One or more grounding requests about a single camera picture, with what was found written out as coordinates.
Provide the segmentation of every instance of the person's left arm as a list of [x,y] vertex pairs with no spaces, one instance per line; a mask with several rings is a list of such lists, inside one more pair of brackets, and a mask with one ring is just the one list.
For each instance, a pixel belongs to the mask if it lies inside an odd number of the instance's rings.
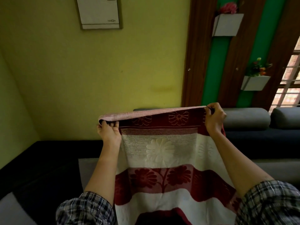
[[112,205],[121,144],[118,127],[118,122],[108,125],[106,121],[102,122],[102,127],[97,126],[98,134],[103,140],[99,161],[84,193],[58,207],[57,224],[114,224]]

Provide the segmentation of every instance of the plaid sleeve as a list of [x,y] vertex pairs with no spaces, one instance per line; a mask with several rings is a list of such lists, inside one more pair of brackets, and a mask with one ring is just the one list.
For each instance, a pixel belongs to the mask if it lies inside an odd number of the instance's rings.
[[291,184],[264,181],[242,199],[235,224],[300,224],[300,193]]
[[58,225],[111,225],[115,223],[115,214],[112,206],[103,197],[85,192],[78,198],[66,200],[58,207],[56,222]]

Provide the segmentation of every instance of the flower pot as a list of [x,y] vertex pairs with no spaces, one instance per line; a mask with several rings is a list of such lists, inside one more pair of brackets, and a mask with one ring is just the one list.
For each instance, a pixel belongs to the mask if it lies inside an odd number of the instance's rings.
[[220,14],[216,16],[212,36],[236,36],[244,14]]
[[270,76],[244,76],[241,90],[261,91],[269,79]]

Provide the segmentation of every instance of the yellow wall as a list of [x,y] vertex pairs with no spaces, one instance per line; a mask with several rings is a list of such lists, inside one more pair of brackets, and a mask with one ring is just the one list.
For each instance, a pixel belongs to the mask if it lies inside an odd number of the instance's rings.
[[37,140],[32,120],[0,54],[0,169]]
[[99,115],[180,106],[190,0],[122,0],[80,30],[74,0],[0,0],[0,48],[43,140],[98,139]]

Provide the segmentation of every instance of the wall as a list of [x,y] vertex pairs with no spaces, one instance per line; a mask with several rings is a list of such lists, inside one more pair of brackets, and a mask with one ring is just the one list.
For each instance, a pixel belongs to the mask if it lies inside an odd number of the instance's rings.
[[0,169],[39,140],[13,76],[0,54]]
[[[237,0],[218,0],[219,5],[230,1]],[[258,57],[261,57],[262,61],[266,61],[284,3],[285,0],[266,0],[249,63]],[[212,39],[201,105],[217,102],[230,40],[231,37],[213,37]],[[253,91],[241,91],[236,106],[250,107],[254,93]]]
[[104,113],[180,106],[190,0],[122,0],[80,30],[74,0],[0,0],[0,48],[42,140],[98,139]]

